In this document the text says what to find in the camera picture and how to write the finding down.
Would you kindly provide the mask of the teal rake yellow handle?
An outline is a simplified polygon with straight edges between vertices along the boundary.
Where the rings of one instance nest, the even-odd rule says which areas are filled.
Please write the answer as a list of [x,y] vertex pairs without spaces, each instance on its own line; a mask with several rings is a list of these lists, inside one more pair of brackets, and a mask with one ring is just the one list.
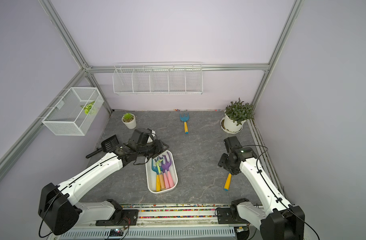
[[159,180],[159,175],[158,175],[158,169],[157,169],[156,161],[155,160],[152,160],[151,169],[156,174],[156,192],[160,192],[161,191],[161,185],[160,185],[160,180]]
[[184,123],[185,134],[189,133],[187,121],[190,119],[189,113],[179,114],[180,120]]
[[233,175],[231,173],[229,173],[228,177],[226,179],[225,185],[224,185],[224,190],[225,191],[229,191],[230,186],[231,186],[232,177],[233,177]]

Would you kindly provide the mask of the white storage tray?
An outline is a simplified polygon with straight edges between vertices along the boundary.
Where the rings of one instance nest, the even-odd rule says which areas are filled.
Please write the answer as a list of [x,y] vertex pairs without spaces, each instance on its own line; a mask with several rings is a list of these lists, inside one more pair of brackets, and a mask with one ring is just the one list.
[[146,159],[146,180],[148,190],[162,194],[175,189],[178,183],[172,152],[164,151],[154,159]]

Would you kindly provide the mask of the purple rake pink handle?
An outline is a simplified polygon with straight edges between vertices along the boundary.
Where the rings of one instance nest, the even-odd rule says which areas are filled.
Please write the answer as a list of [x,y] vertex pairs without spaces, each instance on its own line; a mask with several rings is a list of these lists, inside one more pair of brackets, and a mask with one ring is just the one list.
[[[169,152],[167,152],[166,157],[167,157],[167,159],[169,160],[169,164],[170,164],[169,168],[170,168],[170,167],[171,167],[171,164],[172,164],[172,160],[171,160],[171,156],[170,156]],[[173,188],[173,187],[174,187],[174,185],[175,185],[175,184],[174,184],[174,181],[173,181],[173,179],[172,179],[172,175],[171,175],[171,172],[170,172],[169,168],[168,168],[167,175],[168,175],[168,180],[169,180],[169,183],[170,183],[170,189],[171,189],[171,188]]]
[[166,155],[163,155],[162,156],[161,167],[162,167],[163,178],[164,178],[164,183],[165,183],[165,188],[166,189],[170,189],[170,183],[169,183],[168,175],[167,175],[169,166],[170,166],[169,160],[167,159]]

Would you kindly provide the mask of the green rake wooden handle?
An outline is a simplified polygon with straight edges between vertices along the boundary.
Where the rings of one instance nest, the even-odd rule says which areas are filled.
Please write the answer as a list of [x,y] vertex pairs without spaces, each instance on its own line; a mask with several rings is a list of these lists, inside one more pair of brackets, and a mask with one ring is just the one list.
[[155,164],[156,164],[156,167],[157,167],[157,170],[158,170],[158,179],[159,179],[159,182],[160,182],[161,190],[165,190],[164,178],[163,178],[162,170],[160,168],[160,160],[156,160]]

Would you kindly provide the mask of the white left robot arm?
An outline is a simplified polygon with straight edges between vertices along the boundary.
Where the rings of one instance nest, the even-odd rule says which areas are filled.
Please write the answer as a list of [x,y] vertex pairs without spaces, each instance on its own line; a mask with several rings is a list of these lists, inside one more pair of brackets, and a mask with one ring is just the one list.
[[58,185],[49,183],[41,190],[38,214],[42,224],[55,236],[62,235],[76,225],[94,222],[96,226],[131,226],[135,221],[123,212],[115,200],[98,203],[82,203],[80,200],[92,188],[111,174],[123,169],[137,158],[151,161],[169,149],[151,129],[135,129],[127,143],[121,144],[116,135],[101,143],[100,149],[87,155],[88,158],[104,152],[96,163],[76,176]]

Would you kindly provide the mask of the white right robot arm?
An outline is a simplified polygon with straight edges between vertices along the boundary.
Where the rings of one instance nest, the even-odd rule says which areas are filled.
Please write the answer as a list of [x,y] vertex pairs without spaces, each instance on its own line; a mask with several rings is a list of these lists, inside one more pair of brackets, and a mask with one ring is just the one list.
[[244,174],[259,197],[262,207],[248,199],[234,200],[228,208],[218,208],[219,224],[250,224],[257,228],[264,240],[302,240],[305,213],[293,206],[269,179],[250,146],[242,146],[236,136],[224,140],[227,152],[218,166],[231,175]]

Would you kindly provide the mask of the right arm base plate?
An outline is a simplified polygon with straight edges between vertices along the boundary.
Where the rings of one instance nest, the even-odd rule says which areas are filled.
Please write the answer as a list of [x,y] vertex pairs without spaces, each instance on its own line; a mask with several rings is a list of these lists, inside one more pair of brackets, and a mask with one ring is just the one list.
[[238,217],[230,208],[216,208],[215,216],[218,224],[249,224],[247,220]]

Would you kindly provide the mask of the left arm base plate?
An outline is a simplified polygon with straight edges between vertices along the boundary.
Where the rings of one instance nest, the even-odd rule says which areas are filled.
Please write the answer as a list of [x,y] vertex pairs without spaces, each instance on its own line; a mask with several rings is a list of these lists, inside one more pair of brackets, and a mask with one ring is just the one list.
[[96,221],[95,225],[99,227],[106,226],[135,226],[138,220],[139,210],[123,209],[114,212],[109,220]]

